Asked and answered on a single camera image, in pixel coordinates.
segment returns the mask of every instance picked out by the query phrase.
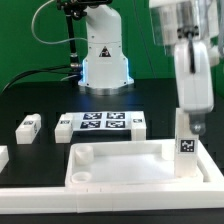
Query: black table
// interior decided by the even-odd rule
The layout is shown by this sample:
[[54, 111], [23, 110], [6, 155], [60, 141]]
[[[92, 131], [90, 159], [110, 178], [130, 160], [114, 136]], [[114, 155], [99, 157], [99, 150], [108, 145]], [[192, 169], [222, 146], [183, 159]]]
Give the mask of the black table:
[[[0, 175], [0, 188], [64, 186], [70, 147], [75, 143], [128, 141], [130, 133], [74, 133], [70, 144], [55, 144], [54, 129], [66, 112], [144, 111], [147, 139], [174, 138], [178, 106], [174, 79], [136, 80], [135, 88], [116, 96], [93, 96], [68, 82], [16, 84], [0, 97], [0, 145], [10, 162]], [[15, 130], [26, 115], [39, 113], [42, 128], [32, 145], [17, 145]], [[215, 95], [200, 138], [224, 171], [224, 100]], [[223, 223], [224, 209], [138, 211], [119, 213], [1, 215], [1, 223]]]

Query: white platform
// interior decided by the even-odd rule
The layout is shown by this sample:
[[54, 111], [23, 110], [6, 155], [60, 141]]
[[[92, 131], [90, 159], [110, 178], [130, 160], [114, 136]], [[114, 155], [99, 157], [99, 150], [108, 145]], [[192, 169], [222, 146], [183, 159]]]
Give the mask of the white platform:
[[[202, 144], [198, 172], [191, 178], [174, 176], [169, 155], [174, 144], [163, 140], [73, 145], [64, 188], [1, 189], [0, 213], [224, 207], [223, 176]], [[92, 159], [78, 165], [75, 152], [86, 146], [81, 157]]]

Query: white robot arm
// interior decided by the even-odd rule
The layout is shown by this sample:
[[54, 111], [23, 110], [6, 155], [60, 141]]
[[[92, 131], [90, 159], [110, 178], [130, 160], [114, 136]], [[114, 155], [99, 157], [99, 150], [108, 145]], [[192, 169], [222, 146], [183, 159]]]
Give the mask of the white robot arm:
[[210, 66], [218, 64], [217, 0], [150, 0], [154, 41], [171, 47], [180, 108], [195, 134], [205, 131], [204, 114], [213, 109]]
[[121, 17], [107, 6], [112, 0], [57, 0], [58, 8], [75, 20], [86, 17], [88, 55], [83, 61], [81, 91], [112, 95], [134, 83], [122, 52]]

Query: warning triangle sticker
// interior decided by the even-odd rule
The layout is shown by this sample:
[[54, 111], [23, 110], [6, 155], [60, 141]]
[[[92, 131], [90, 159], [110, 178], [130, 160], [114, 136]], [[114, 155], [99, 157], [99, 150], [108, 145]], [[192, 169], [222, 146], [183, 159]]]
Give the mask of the warning triangle sticker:
[[111, 57], [110, 52], [108, 51], [106, 46], [103, 48], [102, 52], [100, 53], [100, 57], [102, 57], [102, 58]]

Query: green wall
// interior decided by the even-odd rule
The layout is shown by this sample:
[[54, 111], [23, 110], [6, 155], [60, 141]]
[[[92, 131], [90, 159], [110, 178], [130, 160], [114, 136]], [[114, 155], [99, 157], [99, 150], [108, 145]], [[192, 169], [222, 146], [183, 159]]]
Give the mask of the green wall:
[[[32, 17], [46, 0], [0, 1], [0, 89], [18, 73], [69, 63], [69, 45], [44, 45], [31, 34]], [[155, 74], [158, 78], [174, 78], [173, 58], [164, 55], [162, 47], [155, 46], [151, 29], [148, 0], [136, 0], [137, 11], [149, 49]], [[146, 51], [137, 26], [132, 0], [114, 0], [113, 8], [123, 19], [123, 51], [130, 60], [130, 75], [136, 79], [153, 78]], [[85, 21], [74, 22], [77, 37], [85, 37]], [[67, 38], [65, 16], [49, 5], [41, 12], [36, 23], [36, 32], [44, 40], [57, 41]], [[86, 54], [86, 43], [77, 43], [81, 58]], [[63, 75], [39, 74], [24, 81], [60, 80]], [[217, 90], [224, 96], [223, 65], [213, 69]]]

